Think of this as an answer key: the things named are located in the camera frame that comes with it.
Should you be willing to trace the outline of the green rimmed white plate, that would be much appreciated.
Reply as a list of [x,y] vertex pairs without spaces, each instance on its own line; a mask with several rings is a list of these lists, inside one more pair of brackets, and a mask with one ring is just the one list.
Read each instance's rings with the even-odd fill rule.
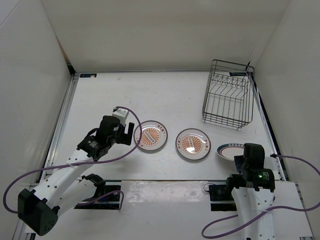
[[216,153],[223,159],[233,161],[235,156],[241,156],[244,153],[244,144],[227,143],[219,146]]

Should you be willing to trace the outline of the orange sunburst plate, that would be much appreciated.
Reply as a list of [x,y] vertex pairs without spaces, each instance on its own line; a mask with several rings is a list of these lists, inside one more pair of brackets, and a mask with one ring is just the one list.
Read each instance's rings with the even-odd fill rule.
[[145,153],[155,153],[164,148],[168,140],[168,131],[161,122],[147,120],[141,123],[141,128],[139,150]]
[[190,162],[202,161],[211,152],[209,136],[198,128],[186,128],[175,139],[175,149],[185,160]]

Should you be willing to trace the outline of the wire dish rack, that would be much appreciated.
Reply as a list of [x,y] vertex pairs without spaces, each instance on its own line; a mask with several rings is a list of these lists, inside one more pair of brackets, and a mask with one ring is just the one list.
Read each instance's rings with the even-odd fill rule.
[[253,121],[255,69],[250,64],[213,59],[202,104],[206,123],[239,130]]

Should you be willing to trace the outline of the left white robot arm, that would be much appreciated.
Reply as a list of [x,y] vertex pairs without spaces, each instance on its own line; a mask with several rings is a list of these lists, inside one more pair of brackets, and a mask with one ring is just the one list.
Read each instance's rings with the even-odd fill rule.
[[105,156],[114,144],[131,145],[134,123],[126,124],[128,111],[117,109],[103,116],[98,128],[87,133],[64,165],[35,188],[23,189],[17,200],[17,216],[33,232],[44,236],[59,217],[83,200],[100,200],[105,194],[105,181],[96,174],[84,172]]

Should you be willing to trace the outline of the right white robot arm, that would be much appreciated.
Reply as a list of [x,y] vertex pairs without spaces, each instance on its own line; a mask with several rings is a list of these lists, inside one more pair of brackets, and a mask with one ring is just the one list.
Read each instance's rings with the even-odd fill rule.
[[237,174],[231,174],[224,193],[234,200],[244,240],[273,240],[273,214],[268,209],[275,199],[275,176],[265,168],[262,145],[245,143],[243,154],[234,157]]

